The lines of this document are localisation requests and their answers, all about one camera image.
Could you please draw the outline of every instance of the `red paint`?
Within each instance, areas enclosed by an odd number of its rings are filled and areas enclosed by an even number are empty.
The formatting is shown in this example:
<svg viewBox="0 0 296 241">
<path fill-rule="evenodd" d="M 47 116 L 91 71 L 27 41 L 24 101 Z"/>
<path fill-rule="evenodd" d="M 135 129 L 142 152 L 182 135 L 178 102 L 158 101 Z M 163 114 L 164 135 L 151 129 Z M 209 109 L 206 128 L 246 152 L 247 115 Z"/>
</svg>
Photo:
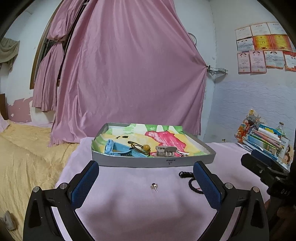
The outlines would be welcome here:
<svg viewBox="0 0 296 241">
<path fill-rule="evenodd" d="M 31 122 L 30 105 L 33 97 L 28 99 L 19 99 L 13 102 L 13 105 L 7 107 L 8 118 L 15 122 Z"/>
<path fill-rule="evenodd" d="M 148 131 L 145 133 L 145 136 L 153 138 L 155 141 L 159 142 L 159 146 L 174 146 L 177 147 L 179 151 L 185 152 L 184 148 L 186 144 L 180 141 L 175 134 L 170 133 L 169 131 Z"/>
</svg>

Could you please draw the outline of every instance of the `metal screw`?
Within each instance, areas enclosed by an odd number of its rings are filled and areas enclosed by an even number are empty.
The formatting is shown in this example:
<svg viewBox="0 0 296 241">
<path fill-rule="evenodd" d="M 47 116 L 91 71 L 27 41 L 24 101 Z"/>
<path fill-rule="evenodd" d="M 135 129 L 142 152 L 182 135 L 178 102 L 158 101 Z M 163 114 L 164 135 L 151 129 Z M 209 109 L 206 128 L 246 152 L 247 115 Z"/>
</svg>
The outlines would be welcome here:
<svg viewBox="0 0 296 241">
<path fill-rule="evenodd" d="M 225 187 L 227 189 L 232 189 L 233 188 L 233 185 L 231 183 L 225 183 Z"/>
<path fill-rule="evenodd" d="M 158 188 L 158 185 L 156 183 L 152 183 L 151 189 L 155 189 L 155 191 L 158 192 L 157 188 Z"/>
<path fill-rule="evenodd" d="M 59 187 L 60 189 L 65 189 L 67 188 L 68 184 L 67 183 L 62 183 Z"/>
<path fill-rule="evenodd" d="M 40 189 L 39 187 L 34 187 L 34 188 L 33 188 L 33 192 L 38 192 L 39 189 Z"/>
<path fill-rule="evenodd" d="M 258 187 L 253 187 L 254 192 L 260 192 L 260 189 Z"/>
</svg>

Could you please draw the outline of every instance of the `tray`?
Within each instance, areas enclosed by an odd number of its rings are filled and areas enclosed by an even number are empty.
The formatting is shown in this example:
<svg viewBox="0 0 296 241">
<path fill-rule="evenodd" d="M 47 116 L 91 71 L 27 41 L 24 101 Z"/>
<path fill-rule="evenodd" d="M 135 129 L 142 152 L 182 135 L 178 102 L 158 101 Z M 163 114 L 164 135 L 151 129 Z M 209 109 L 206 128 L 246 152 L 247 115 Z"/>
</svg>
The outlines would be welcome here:
<svg viewBox="0 0 296 241">
<path fill-rule="evenodd" d="M 122 128 L 127 127 L 130 124 L 121 124 L 121 123 L 106 123 L 99 130 L 98 134 L 105 133 L 108 129 L 111 128 Z M 188 140 L 198 147 L 201 151 L 207 153 L 207 155 L 203 156 L 186 156 L 186 157 L 153 157 L 153 158 L 137 158 L 137 157 L 129 157 L 129 156 L 109 156 L 104 153 L 99 153 L 97 151 L 92 151 L 92 158 L 96 161 L 100 166 L 107 167 L 183 167 L 183 166 L 193 166 L 193 164 L 197 161 L 202 161 L 204 164 L 209 164 L 214 161 L 214 157 L 216 152 L 199 140 L 194 135 L 191 135 L 185 131 L 183 133 L 186 135 Z"/>
</svg>

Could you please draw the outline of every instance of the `push pin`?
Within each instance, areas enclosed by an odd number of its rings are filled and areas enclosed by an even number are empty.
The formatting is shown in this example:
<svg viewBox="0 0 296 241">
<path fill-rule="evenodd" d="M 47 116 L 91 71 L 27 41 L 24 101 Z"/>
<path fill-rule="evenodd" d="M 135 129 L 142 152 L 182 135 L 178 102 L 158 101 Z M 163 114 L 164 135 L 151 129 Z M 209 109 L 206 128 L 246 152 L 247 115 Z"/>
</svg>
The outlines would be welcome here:
<svg viewBox="0 0 296 241">
<path fill-rule="evenodd" d="M 152 183 L 152 185 L 151 185 L 151 189 L 155 189 L 155 191 L 158 192 L 158 191 L 157 191 L 157 188 L 158 188 L 158 185 L 155 184 L 155 183 Z"/>
</svg>

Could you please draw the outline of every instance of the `gray slipper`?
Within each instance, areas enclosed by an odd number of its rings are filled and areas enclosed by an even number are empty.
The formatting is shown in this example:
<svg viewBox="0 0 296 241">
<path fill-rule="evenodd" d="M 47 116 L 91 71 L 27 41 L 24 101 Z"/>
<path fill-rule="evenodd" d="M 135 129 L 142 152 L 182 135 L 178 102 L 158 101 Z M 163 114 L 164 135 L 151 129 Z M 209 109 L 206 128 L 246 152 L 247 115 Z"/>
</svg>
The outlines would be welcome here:
<svg viewBox="0 0 296 241">
<path fill-rule="evenodd" d="M 16 228 L 15 222 L 12 220 L 9 211 L 6 211 L 4 217 L 0 217 L 0 219 L 8 230 L 14 230 Z"/>
</svg>

